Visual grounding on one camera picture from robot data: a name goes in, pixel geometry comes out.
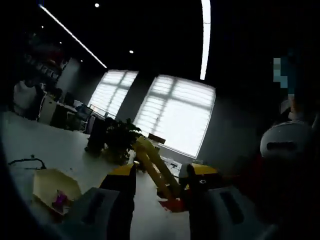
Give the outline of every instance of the potted plant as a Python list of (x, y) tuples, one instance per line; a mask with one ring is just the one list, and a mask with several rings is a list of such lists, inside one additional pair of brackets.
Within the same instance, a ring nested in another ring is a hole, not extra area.
[(132, 124), (128, 118), (126, 122), (114, 120), (110, 117), (105, 119), (106, 134), (104, 143), (107, 158), (116, 164), (123, 165), (129, 160), (129, 151), (133, 150), (132, 144), (142, 136), (141, 129)]

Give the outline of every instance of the black cable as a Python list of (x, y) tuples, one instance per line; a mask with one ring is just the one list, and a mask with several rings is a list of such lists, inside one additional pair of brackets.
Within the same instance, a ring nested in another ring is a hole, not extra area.
[(39, 158), (23, 158), (20, 160), (14, 160), (14, 161), (9, 162), (8, 165), (12, 165), (14, 163), (19, 163), (19, 162), (29, 162), (29, 161), (40, 161), (42, 164), (40, 169), (47, 169), (45, 163), (42, 160), (40, 160)]

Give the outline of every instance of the table surface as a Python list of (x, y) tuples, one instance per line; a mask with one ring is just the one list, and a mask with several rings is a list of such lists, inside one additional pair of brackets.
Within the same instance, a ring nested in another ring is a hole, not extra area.
[[(105, 158), (94, 158), (85, 152), (89, 137), (87, 134), (30, 121), (12, 112), (4, 113), (2, 124), (2, 142), (7, 162), (34, 155), (48, 169), (58, 169), (77, 180), (81, 193), (99, 187), (106, 175), (119, 167), (107, 162)], [(31, 161), (15, 163), (9, 169), (21, 197), (30, 206), (32, 213), (41, 222), (47, 223), (50, 222), (48, 218), (51, 218), (48, 211), (33, 197), (35, 170), (25, 169), (39, 167), (40, 162)]]
[[(2, 142), (8, 162), (33, 154), (47, 168), (56, 168), (78, 181), (81, 192), (98, 187), (117, 165), (93, 158), (84, 151), (88, 135), (30, 121), (12, 112), (4, 114)], [(31, 212), (42, 224), (53, 221), (48, 209), (34, 199), (33, 176), (40, 162), (19, 162), (9, 166), (16, 187)], [(189, 213), (171, 213), (159, 203), (157, 187), (147, 173), (137, 172), (135, 209), (131, 222), (132, 240), (190, 239)]]

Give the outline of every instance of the window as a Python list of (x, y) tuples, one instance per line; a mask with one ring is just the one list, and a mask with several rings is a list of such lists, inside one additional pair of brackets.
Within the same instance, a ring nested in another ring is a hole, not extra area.
[(96, 87), (89, 107), (98, 114), (115, 118), (138, 72), (110, 70)]
[(144, 135), (165, 139), (165, 146), (196, 158), (215, 101), (213, 87), (172, 76), (157, 77), (134, 123)]

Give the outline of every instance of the dark ceiling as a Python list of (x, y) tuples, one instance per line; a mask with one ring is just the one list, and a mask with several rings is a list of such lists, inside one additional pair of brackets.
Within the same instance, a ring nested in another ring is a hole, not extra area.
[[(299, 45), (308, 14), (303, 8), (211, 0), (207, 84), (260, 85), (272, 81), (273, 58)], [(108, 69), (152, 70), (199, 80), (203, 19), (201, 0), (46, 0), (44, 6)], [(99, 65), (36, 5), (24, 25), (43, 32), (83, 64)]]

